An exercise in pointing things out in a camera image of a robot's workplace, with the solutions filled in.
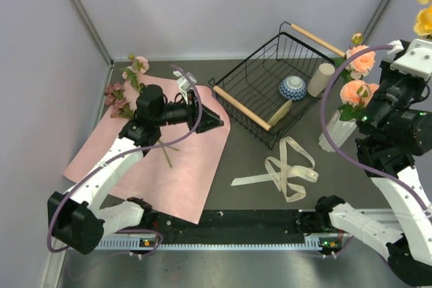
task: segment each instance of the robotic hand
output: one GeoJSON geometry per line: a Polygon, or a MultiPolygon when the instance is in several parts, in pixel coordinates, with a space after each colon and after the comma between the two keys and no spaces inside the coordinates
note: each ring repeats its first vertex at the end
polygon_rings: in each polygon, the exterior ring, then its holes
{"type": "MultiPolygon", "coordinates": [[[[167,102],[161,87],[157,85],[151,84],[141,90],[136,100],[134,118],[123,127],[113,146],[93,168],[99,166],[102,169],[67,199],[54,223],[53,237],[82,254],[88,254],[97,247],[102,237],[142,222],[143,216],[145,218],[145,213],[151,210],[151,206],[138,198],[130,198],[119,205],[104,209],[100,209],[101,204],[129,168],[148,153],[137,148],[157,143],[161,137],[161,126],[187,123],[189,130],[194,127],[200,103],[193,90],[185,91],[184,80],[181,90],[183,96],[174,103],[167,102]],[[135,152],[106,163],[122,152],[130,150],[135,152]]],[[[202,111],[195,129],[196,133],[223,125],[218,114],[204,105],[202,111]]],[[[55,192],[49,198],[49,223],[66,194],[75,186],[64,194],[55,192]]]]}
{"type": "Polygon", "coordinates": [[[412,155],[432,148],[432,113],[410,106],[429,96],[432,43],[417,39],[403,48],[393,63],[381,62],[379,89],[357,121],[366,138],[356,140],[358,161],[394,178],[367,171],[403,232],[371,220],[336,196],[321,198],[316,211],[324,227],[352,234],[380,253],[405,283],[423,286],[432,284],[432,210],[412,155]]]}

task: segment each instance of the pink sheet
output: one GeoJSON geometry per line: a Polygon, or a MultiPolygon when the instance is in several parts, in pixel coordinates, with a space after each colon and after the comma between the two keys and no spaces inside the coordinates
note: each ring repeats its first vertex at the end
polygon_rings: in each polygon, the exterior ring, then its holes
{"type": "MultiPolygon", "coordinates": [[[[145,84],[158,84],[169,100],[179,92],[175,80],[144,75],[145,84]]],[[[222,106],[212,97],[211,90],[198,86],[202,103],[216,112],[225,122],[223,127],[203,134],[192,134],[174,145],[180,151],[166,148],[173,168],[169,168],[162,149],[151,150],[136,163],[114,187],[110,194],[126,199],[142,198],[155,210],[197,224],[204,208],[217,165],[222,155],[230,120],[222,106]]],[[[137,91],[125,84],[125,96],[136,107],[137,91]]],[[[79,153],[69,164],[63,175],[78,182],[100,161],[109,150],[126,120],[110,118],[110,110],[103,116],[79,153]]],[[[161,128],[161,141],[169,142],[188,131],[186,124],[161,128]]]]}

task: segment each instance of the patterned ceramic bowl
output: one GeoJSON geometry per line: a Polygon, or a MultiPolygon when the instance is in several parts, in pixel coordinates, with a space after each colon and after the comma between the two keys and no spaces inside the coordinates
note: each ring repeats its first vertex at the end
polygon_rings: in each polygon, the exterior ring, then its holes
{"type": "Polygon", "coordinates": [[[279,92],[286,100],[302,100],[306,96],[306,82],[297,76],[288,76],[282,80],[279,92]]]}

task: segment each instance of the vase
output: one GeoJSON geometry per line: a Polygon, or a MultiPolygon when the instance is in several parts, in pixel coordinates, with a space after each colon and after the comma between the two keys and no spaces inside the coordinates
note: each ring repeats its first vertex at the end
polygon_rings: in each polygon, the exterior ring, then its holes
{"type": "MultiPolygon", "coordinates": [[[[340,121],[340,114],[340,111],[336,111],[327,124],[327,131],[338,148],[345,143],[357,127],[355,119],[352,121],[340,121]]],[[[327,141],[327,138],[325,138],[324,133],[321,133],[319,136],[319,146],[327,152],[335,152],[327,141]]]]}

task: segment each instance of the table surface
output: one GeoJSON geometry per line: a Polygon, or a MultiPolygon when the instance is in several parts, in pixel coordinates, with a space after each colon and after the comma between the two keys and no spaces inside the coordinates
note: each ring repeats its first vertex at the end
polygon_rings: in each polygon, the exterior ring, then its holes
{"type": "MultiPolygon", "coordinates": [[[[233,68],[238,61],[181,61],[176,62],[185,71],[207,85],[212,77],[217,80],[233,68]]],[[[121,81],[116,64],[112,82],[121,81]]],[[[168,62],[152,62],[148,73],[152,76],[173,78],[168,62]]],[[[339,104],[338,94],[331,97],[328,117],[339,104]]],[[[305,186],[307,196],[294,203],[285,202],[273,183],[258,183],[231,187],[235,177],[260,175],[266,172],[264,159],[279,158],[278,147],[268,150],[242,126],[232,121],[231,132],[211,187],[206,209],[287,209],[314,208],[318,198],[338,195],[356,208],[387,208],[387,203],[364,172],[350,165],[336,153],[328,153],[318,145],[321,133],[319,106],[313,107],[289,132],[315,159],[319,180],[309,183],[293,178],[292,182],[305,186]]],[[[342,148],[355,156],[354,136],[342,148]]],[[[288,151],[291,164],[308,161],[288,151]]],[[[113,204],[110,197],[105,203],[113,204]]],[[[129,256],[106,259],[88,272],[95,262],[113,252],[93,252],[81,256],[75,251],[67,253],[74,276],[72,281],[63,267],[58,288],[85,287],[407,287],[391,272],[379,255],[356,239],[346,247],[337,260],[320,260],[317,252],[158,252],[154,256],[136,261],[129,256]]]]}
{"type": "MultiPolygon", "coordinates": [[[[161,78],[174,79],[171,63],[175,63],[184,71],[191,72],[198,84],[209,86],[211,78],[219,80],[234,68],[239,60],[212,61],[157,61],[150,63],[148,74],[161,78]]],[[[116,63],[111,82],[122,82],[119,68],[127,63],[116,63]]],[[[327,108],[327,119],[340,106],[338,85],[331,94],[327,108]]],[[[267,173],[264,160],[268,156],[279,158],[279,146],[269,150],[248,130],[231,119],[231,131],[217,168],[205,209],[311,209],[322,196],[336,195],[349,202],[355,208],[388,208],[381,192],[372,184],[365,172],[350,164],[335,152],[325,152],[318,144],[321,134],[319,123],[318,102],[303,118],[286,134],[301,145],[316,162],[315,170],[319,173],[316,183],[301,178],[291,178],[306,188],[306,197],[297,202],[287,203],[272,181],[232,187],[234,178],[249,177],[267,173]]],[[[356,158],[354,134],[342,146],[350,156],[356,158]]],[[[291,165],[310,166],[302,155],[288,148],[288,162],[291,165]]]]}

